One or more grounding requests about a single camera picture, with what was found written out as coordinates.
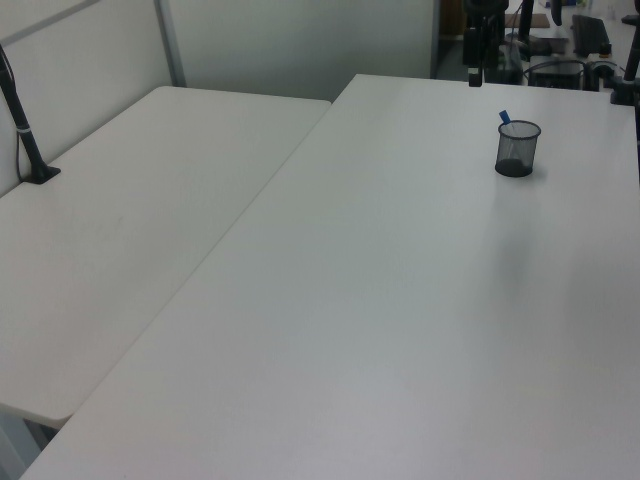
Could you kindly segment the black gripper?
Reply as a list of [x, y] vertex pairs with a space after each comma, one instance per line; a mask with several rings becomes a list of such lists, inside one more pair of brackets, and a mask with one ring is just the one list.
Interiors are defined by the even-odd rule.
[[[483, 29], [468, 27], [463, 35], [463, 64], [467, 67], [480, 67], [483, 62]], [[482, 70], [468, 68], [469, 87], [482, 86]]]

